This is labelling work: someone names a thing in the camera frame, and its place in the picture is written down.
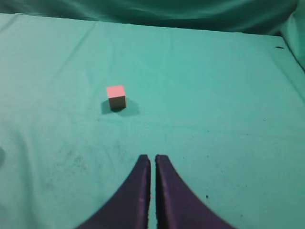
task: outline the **stain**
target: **stain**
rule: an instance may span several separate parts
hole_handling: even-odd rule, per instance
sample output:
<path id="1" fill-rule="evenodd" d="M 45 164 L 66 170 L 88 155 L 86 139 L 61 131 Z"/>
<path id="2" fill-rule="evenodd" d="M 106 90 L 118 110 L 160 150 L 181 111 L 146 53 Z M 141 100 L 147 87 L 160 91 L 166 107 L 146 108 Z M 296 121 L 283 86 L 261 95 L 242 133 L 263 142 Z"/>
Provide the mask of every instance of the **stain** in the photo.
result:
<path id="1" fill-rule="evenodd" d="M 52 184 L 51 180 L 44 186 L 45 189 L 53 191 L 55 186 Z"/>
<path id="2" fill-rule="evenodd" d="M 4 161 L 5 161 L 5 151 L 0 146 L 0 167 L 3 165 Z"/>

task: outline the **pink cube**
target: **pink cube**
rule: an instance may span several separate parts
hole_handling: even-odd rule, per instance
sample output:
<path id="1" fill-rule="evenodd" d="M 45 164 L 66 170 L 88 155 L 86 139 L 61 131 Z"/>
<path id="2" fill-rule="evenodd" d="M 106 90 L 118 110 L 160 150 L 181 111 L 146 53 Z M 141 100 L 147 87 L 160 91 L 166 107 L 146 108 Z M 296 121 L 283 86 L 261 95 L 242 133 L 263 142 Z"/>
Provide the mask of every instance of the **pink cube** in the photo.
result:
<path id="1" fill-rule="evenodd" d="M 126 107 L 126 93 L 124 86 L 107 87 L 107 94 L 111 110 Z"/>

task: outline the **cube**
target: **cube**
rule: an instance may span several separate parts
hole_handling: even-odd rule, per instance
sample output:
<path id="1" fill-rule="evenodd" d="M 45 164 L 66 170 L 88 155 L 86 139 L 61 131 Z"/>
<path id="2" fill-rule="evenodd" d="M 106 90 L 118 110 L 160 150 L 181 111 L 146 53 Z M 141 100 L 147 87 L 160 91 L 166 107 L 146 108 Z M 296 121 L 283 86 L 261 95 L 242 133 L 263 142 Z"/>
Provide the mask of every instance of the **cube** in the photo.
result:
<path id="1" fill-rule="evenodd" d="M 126 107 L 124 86 L 107 87 L 107 94 L 111 110 L 118 110 Z"/>

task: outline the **green cloth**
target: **green cloth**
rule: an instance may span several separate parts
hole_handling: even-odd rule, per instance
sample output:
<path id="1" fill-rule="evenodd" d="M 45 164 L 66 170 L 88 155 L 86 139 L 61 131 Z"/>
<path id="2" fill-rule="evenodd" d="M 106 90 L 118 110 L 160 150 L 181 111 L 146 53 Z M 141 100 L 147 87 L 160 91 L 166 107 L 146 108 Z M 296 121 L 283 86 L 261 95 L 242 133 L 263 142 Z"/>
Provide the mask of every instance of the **green cloth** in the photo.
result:
<path id="1" fill-rule="evenodd" d="M 305 0 L 299 0 L 296 11 L 281 31 L 296 59 L 305 69 Z"/>
<path id="2" fill-rule="evenodd" d="M 305 74 L 283 38 L 1 14 L 0 50 L 0 228 L 74 228 L 140 154 L 237 228 L 303 227 Z"/>
<path id="3" fill-rule="evenodd" d="M 275 34 L 296 0 L 0 0 L 0 12 Z"/>

